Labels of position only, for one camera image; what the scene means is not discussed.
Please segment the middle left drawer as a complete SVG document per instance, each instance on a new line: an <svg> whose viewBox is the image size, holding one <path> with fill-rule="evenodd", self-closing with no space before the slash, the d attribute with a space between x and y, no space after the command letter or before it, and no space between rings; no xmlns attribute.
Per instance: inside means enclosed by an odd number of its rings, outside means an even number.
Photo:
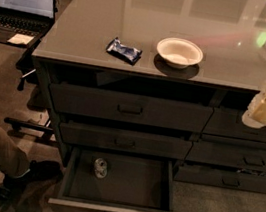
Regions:
<svg viewBox="0 0 266 212"><path fill-rule="evenodd" d="M144 153L182 160L191 148L191 142L181 138L104 128L80 123L60 124L60 134L66 143Z"/></svg>

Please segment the top right drawer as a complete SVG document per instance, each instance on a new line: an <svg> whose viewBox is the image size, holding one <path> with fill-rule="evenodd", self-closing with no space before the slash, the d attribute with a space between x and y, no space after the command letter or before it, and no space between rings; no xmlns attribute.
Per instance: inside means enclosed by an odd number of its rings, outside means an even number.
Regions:
<svg viewBox="0 0 266 212"><path fill-rule="evenodd" d="M255 129L245 126L241 120L243 111L215 108L213 115L204 127L206 134L266 142L266 127Z"/></svg>

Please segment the middle right drawer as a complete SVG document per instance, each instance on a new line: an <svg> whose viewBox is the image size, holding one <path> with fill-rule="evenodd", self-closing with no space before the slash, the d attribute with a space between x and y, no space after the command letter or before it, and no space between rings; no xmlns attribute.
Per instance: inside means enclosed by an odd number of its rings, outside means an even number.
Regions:
<svg viewBox="0 0 266 212"><path fill-rule="evenodd" d="M248 149L212 142L194 143L187 161L266 172L266 150Z"/></svg>

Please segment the white sticky note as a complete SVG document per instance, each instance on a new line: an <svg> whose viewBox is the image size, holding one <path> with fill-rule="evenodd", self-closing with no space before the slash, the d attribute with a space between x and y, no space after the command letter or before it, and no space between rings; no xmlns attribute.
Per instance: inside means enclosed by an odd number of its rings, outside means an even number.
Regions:
<svg viewBox="0 0 266 212"><path fill-rule="evenodd" d="M33 40L33 36L15 34L11 38L8 39L8 43L14 45L28 45L30 41Z"/></svg>

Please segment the top left drawer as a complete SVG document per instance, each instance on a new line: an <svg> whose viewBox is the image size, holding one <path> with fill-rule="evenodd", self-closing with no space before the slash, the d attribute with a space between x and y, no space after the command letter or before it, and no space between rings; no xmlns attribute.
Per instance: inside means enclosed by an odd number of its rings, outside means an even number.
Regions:
<svg viewBox="0 0 266 212"><path fill-rule="evenodd" d="M71 84L50 84L57 112L140 125L200 132L212 108L197 104L113 92Z"/></svg>

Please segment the bottom right drawer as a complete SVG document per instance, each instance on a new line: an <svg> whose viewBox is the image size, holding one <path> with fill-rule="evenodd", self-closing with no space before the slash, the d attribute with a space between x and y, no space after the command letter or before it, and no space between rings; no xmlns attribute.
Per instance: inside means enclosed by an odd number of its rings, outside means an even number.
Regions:
<svg viewBox="0 0 266 212"><path fill-rule="evenodd" d="M266 177L210 169L204 166L183 165L177 169L174 179L178 182L196 183L232 190L244 190L266 194Z"/></svg>

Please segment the black shoe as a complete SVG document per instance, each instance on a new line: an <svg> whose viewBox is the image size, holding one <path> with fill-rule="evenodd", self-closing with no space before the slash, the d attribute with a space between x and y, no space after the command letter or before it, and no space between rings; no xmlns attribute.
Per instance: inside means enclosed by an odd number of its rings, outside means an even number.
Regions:
<svg viewBox="0 0 266 212"><path fill-rule="evenodd" d="M31 182L46 181L61 173L60 164L56 161L30 162L27 173L20 177L9 177L6 175L0 186L0 199L9 200L14 196L25 191L27 185Z"/></svg>

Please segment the open bottom left drawer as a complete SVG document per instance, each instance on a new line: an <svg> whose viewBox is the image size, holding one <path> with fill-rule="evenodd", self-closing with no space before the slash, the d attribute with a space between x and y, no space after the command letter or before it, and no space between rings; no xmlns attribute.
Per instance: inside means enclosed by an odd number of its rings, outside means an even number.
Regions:
<svg viewBox="0 0 266 212"><path fill-rule="evenodd" d="M107 175L94 175L94 161L107 162ZM173 169L168 160L75 148L48 200L67 212L173 212Z"/></svg>

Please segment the blue snack wrapper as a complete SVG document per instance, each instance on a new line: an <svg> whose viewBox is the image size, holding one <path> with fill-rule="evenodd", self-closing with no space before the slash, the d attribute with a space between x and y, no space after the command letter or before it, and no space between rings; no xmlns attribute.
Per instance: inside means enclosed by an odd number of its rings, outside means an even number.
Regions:
<svg viewBox="0 0 266 212"><path fill-rule="evenodd" d="M130 65L135 65L142 55L141 50L123 45L118 37L109 42L106 46L106 51Z"/></svg>

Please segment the white paper bowl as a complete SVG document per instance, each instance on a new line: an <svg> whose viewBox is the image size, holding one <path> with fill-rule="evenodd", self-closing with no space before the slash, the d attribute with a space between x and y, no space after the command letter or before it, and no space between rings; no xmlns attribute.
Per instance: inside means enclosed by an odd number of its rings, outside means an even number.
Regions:
<svg viewBox="0 0 266 212"><path fill-rule="evenodd" d="M203 60L202 50L194 43L178 38L165 38L158 42L158 54L175 69L197 65Z"/></svg>

